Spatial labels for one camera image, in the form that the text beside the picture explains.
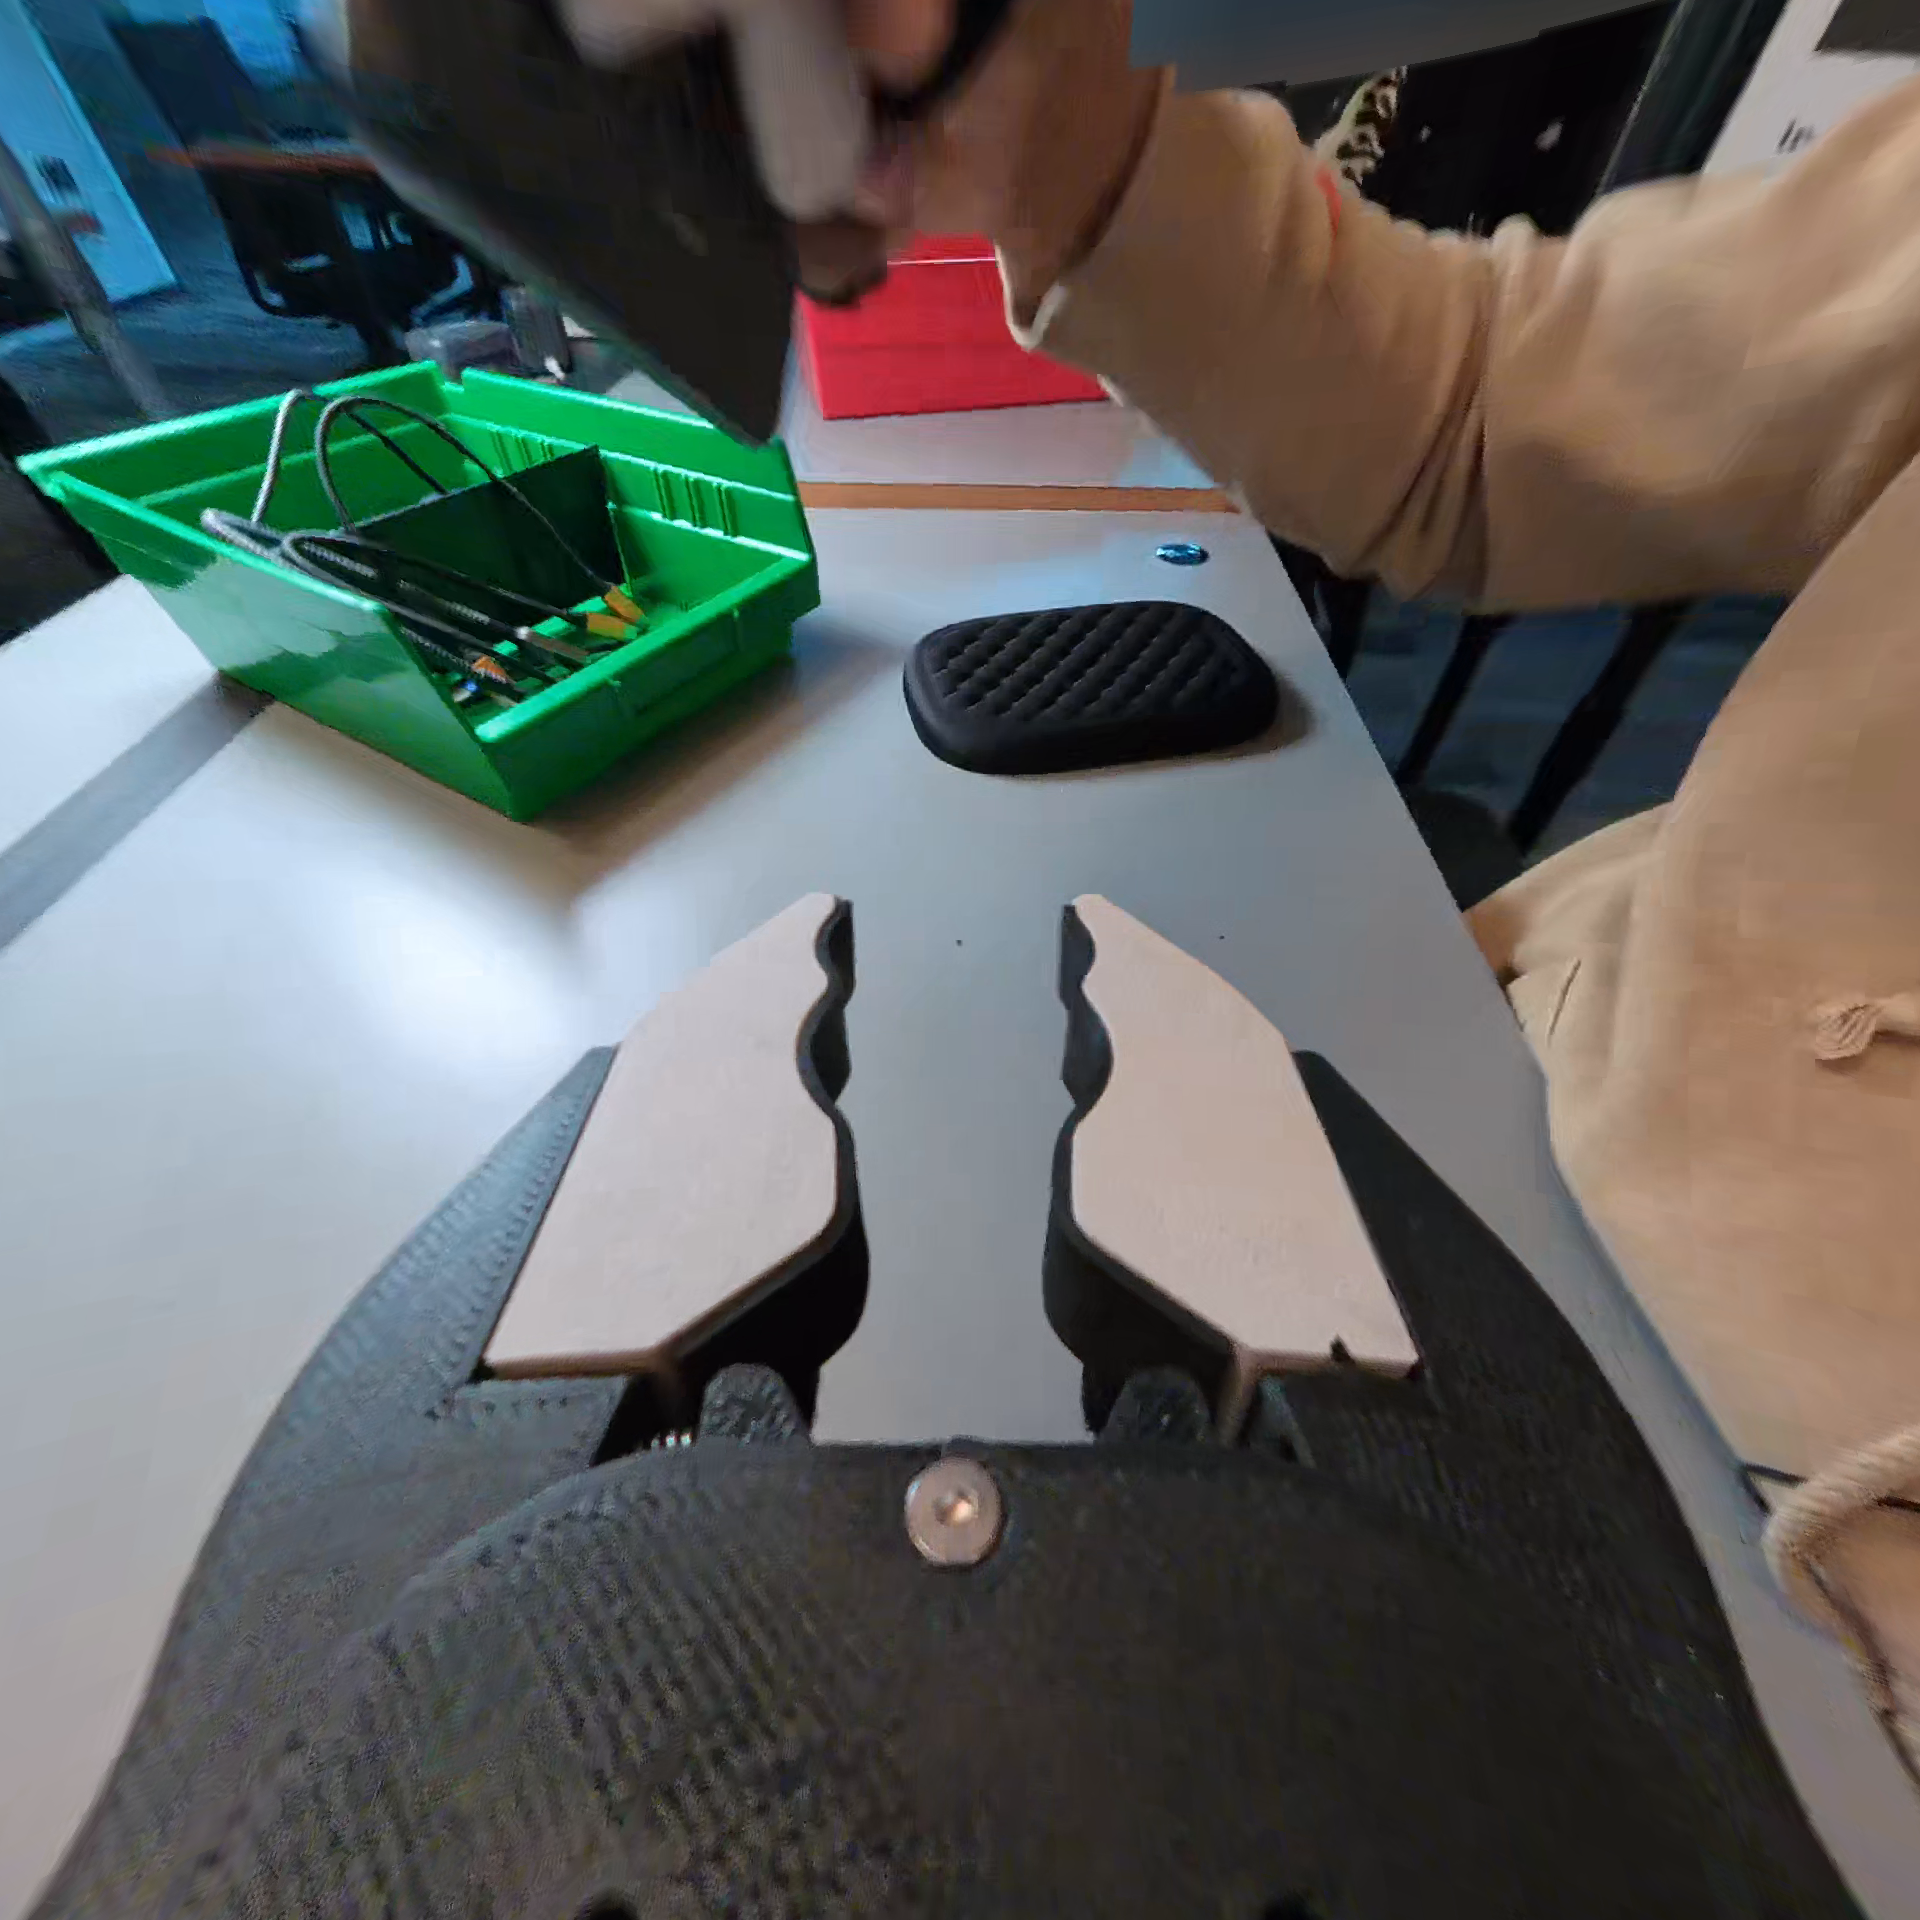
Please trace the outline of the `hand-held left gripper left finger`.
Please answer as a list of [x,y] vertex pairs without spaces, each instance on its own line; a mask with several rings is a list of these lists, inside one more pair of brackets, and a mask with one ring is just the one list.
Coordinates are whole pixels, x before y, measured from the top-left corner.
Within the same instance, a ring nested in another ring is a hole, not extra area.
[[485,1346],[501,1378],[651,1376],[847,1241],[851,903],[807,894],[613,1053]]

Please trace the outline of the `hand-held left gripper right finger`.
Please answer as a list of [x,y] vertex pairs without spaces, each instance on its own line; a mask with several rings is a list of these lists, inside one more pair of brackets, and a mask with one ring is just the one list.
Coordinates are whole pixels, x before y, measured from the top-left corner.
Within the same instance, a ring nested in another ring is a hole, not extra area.
[[1279,1029],[1103,896],[1062,910],[1044,1310],[1083,1368],[1203,1385],[1422,1364]]

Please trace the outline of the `black usb hub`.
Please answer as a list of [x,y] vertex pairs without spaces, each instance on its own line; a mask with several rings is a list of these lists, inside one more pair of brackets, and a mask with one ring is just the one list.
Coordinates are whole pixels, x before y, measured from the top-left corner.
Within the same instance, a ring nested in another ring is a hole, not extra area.
[[557,5],[337,10],[342,114],[395,193],[735,440],[776,433],[793,246],[719,31],[601,66]]

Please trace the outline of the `green plastic bin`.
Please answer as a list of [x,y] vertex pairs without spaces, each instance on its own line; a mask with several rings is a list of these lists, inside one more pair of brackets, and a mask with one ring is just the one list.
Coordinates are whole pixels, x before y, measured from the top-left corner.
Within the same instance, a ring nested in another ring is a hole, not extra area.
[[[363,520],[575,447],[629,580],[545,605]],[[22,463],[230,681],[528,822],[785,658],[820,604],[779,439],[430,362],[63,444]]]

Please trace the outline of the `person's right forearm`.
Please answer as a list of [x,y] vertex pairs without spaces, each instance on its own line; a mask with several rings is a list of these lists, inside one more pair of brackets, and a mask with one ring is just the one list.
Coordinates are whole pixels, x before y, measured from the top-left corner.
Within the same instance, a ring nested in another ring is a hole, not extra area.
[[1332,569],[1478,607],[1791,592],[1917,440],[1916,82],[1777,173],[1427,230],[1259,90],[1163,90],[1011,321]]

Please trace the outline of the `person's right hand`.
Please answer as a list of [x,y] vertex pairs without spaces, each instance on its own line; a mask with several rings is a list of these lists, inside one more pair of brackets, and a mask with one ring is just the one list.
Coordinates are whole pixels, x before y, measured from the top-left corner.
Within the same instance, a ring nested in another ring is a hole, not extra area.
[[1025,324],[1093,248],[1139,162],[1165,74],[1132,55],[1129,2],[1017,2],[918,124],[877,135],[854,215],[889,237],[991,242]]

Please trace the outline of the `red plastic bin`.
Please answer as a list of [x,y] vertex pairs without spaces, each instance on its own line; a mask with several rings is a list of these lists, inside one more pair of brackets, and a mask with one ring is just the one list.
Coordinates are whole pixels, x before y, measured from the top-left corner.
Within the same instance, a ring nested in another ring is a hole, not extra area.
[[991,245],[923,236],[854,303],[795,298],[795,348],[824,421],[1107,401],[1086,372],[1019,345]]

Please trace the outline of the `black bin divider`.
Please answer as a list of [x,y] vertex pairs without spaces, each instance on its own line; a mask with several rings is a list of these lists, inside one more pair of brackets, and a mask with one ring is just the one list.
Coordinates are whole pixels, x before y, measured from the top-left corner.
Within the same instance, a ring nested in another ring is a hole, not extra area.
[[629,580],[599,447],[575,447],[380,513],[358,535],[399,557],[545,605],[599,599]]

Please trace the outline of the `person's torso beige hoodie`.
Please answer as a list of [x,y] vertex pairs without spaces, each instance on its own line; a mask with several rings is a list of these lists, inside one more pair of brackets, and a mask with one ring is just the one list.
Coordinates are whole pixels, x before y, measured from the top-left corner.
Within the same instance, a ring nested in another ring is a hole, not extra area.
[[1916,1778],[1916,463],[1664,806],[1469,911],[1551,1151]]

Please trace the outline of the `wooden office desk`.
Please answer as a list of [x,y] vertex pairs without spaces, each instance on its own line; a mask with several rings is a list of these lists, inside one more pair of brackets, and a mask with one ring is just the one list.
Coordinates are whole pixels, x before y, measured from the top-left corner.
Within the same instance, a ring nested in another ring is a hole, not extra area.
[[404,360],[399,336],[437,320],[501,320],[492,266],[406,207],[350,141],[190,141],[147,156],[196,173],[251,301],[276,320],[345,324],[372,368]]

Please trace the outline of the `black wrist rest pad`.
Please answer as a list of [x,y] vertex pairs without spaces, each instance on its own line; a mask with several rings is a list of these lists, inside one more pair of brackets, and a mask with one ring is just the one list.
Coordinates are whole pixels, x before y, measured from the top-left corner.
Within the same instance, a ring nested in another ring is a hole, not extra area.
[[926,633],[903,704],[934,759],[1054,777],[1237,749],[1281,685],[1221,615],[1165,599],[980,615]]

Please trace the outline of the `black white tag sign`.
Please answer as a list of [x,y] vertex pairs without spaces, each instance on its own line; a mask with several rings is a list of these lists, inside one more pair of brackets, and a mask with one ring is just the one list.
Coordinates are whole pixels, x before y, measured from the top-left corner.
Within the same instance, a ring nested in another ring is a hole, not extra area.
[[1774,172],[1916,74],[1917,2],[1788,2],[1700,172]]

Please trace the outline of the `grey metal post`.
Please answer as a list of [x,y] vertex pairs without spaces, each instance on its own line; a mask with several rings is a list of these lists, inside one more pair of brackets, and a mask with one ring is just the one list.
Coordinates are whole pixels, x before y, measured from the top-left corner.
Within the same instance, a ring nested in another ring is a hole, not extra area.
[[172,415],[174,407],[155,370],[121,328],[73,232],[40,204],[6,141],[3,141],[3,207],[9,242],[45,284],[83,342],[107,366],[137,414],[147,421]]

